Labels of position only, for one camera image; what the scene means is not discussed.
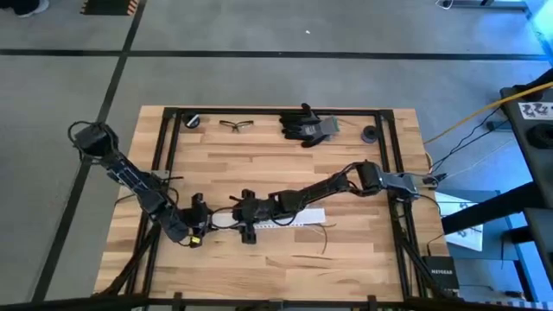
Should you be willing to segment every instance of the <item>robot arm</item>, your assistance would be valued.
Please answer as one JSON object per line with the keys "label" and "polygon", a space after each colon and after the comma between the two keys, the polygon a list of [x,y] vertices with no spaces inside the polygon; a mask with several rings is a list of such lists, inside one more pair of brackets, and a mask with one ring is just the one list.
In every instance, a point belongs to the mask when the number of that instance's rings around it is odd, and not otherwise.
{"label": "robot arm", "polygon": [[[352,186],[347,174],[356,170],[361,180],[361,188]],[[381,190],[393,192],[400,200],[418,198],[418,190],[412,175],[385,173],[380,167],[369,161],[354,162],[324,181],[301,190],[283,190],[269,194],[266,200],[255,198],[250,190],[242,191],[242,200],[233,207],[233,214],[244,243],[255,244],[253,224],[265,220],[277,220],[295,217],[305,206],[332,194],[349,192],[360,197],[378,194]]]}
{"label": "robot arm", "polygon": [[[77,124],[87,126],[73,136],[71,129]],[[108,176],[114,181],[129,188],[136,195],[140,207],[152,221],[160,223],[173,242],[180,242],[190,235],[189,229],[194,233],[205,234],[209,230],[204,229],[211,225],[217,227],[211,223],[210,215],[213,212],[203,202],[202,194],[192,198],[192,208],[180,210],[168,196],[166,181],[139,170],[118,150],[118,137],[107,124],[78,122],[69,128],[68,134],[81,157],[92,158],[107,170]],[[347,179],[347,174],[353,170],[359,175],[359,188]],[[418,197],[411,175],[385,173],[373,162],[354,162],[324,181],[301,190],[276,192],[266,200],[256,199],[252,191],[245,189],[241,200],[231,197],[238,201],[232,216],[238,221],[236,227],[241,231],[243,241],[255,244],[253,224],[259,221],[295,217],[307,204],[332,194],[349,192],[366,197],[381,190],[394,192],[400,200]]]}
{"label": "robot arm", "polygon": [[193,197],[192,207],[179,210],[168,196],[166,183],[159,177],[139,170],[118,150],[118,137],[106,124],[86,123],[87,126],[69,138],[81,156],[91,157],[107,170],[117,183],[126,186],[136,195],[140,207],[162,229],[173,242],[182,241],[194,228],[207,221],[208,211],[201,195]]}

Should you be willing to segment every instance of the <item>work glove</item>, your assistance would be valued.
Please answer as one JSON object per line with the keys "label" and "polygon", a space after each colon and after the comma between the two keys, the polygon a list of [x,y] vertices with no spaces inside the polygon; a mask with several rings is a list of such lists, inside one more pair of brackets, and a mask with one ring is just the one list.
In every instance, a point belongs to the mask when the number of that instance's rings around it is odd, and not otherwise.
{"label": "work glove", "polygon": [[301,112],[282,112],[279,121],[284,128],[284,138],[303,140],[303,148],[313,147],[340,130],[336,117],[320,120],[305,103]]}

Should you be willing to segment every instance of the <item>black puck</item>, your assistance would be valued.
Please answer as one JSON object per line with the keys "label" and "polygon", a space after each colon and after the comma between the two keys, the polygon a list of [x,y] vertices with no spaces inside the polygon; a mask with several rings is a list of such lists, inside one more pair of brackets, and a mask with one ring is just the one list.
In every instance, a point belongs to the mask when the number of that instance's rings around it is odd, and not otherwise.
{"label": "black puck", "polygon": [[183,117],[182,121],[184,121],[184,126],[187,128],[195,129],[200,125],[200,115],[187,115]]}
{"label": "black puck", "polygon": [[538,124],[526,132],[528,142],[539,149],[553,148],[553,124]]}
{"label": "black puck", "polygon": [[361,139],[365,143],[374,143],[377,141],[377,128],[372,125],[366,126],[361,133]]}

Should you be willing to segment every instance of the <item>wooden tabletop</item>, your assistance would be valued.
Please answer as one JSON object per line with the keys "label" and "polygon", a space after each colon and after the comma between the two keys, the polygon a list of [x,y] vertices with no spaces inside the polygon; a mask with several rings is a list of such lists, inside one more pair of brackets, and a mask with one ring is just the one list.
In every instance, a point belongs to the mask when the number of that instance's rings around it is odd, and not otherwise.
{"label": "wooden tabletop", "polygon": [[[144,106],[140,112],[129,153],[140,169],[151,166],[163,109]],[[415,110],[396,109],[394,114],[405,170],[428,172]],[[278,116],[202,115],[200,119],[199,128],[181,127],[179,135],[173,176],[184,178],[170,186],[180,193],[180,208],[190,207],[190,197],[197,192],[204,194],[210,208],[217,209],[232,206],[229,195],[239,197],[244,188],[266,198],[271,192],[300,189],[326,179],[350,162],[381,163],[378,144],[364,143],[359,137],[365,126],[374,124],[373,117],[340,116],[340,133],[311,149],[284,139]],[[219,125],[219,120],[254,120],[255,125],[237,134]],[[387,130],[385,135],[393,170]],[[122,189],[120,197],[128,193]],[[180,291],[184,298],[197,299],[364,301],[375,295],[379,301],[403,300],[385,192],[368,198],[336,194],[317,205],[325,208],[326,225],[335,225],[326,229],[324,254],[324,234],[311,226],[257,230],[255,245],[242,244],[234,230],[211,232],[199,249],[171,243],[162,234],[150,296],[172,298]],[[140,214],[136,199],[123,200],[115,207],[96,291],[105,289],[130,258]],[[437,207],[424,198],[414,202],[413,214],[424,255],[426,244],[442,234],[442,223]],[[430,248],[432,255],[448,254],[444,238],[432,242]]]}

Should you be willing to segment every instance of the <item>concrete floor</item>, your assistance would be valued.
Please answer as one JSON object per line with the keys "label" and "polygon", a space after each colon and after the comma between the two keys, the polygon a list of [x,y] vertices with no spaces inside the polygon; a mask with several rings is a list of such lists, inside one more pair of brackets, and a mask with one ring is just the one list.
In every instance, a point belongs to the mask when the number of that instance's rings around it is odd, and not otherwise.
{"label": "concrete floor", "polygon": [[[0,11],[0,49],[123,46],[132,17],[82,16],[80,0],[50,1],[49,11],[27,20]],[[522,13],[446,11],[434,1],[412,0],[149,1],[133,49],[543,53]],[[78,167],[67,126],[96,118],[116,62],[112,57],[0,56],[0,304],[32,295]],[[497,99],[501,87],[526,83],[548,68],[545,61],[521,60],[133,57],[108,123],[126,151],[141,105],[308,102],[413,107],[423,138],[431,138]],[[429,153],[435,159],[446,155],[483,117],[430,144]],[[492,133],[452,156],[444,172],[485,161],[445,180],[444,187],[505,191],[530,179],[513,139]],[[508,161],[518,165],[504,169]],[[92,169],[48,299],[90,295],[117,189],[101,169]]]}

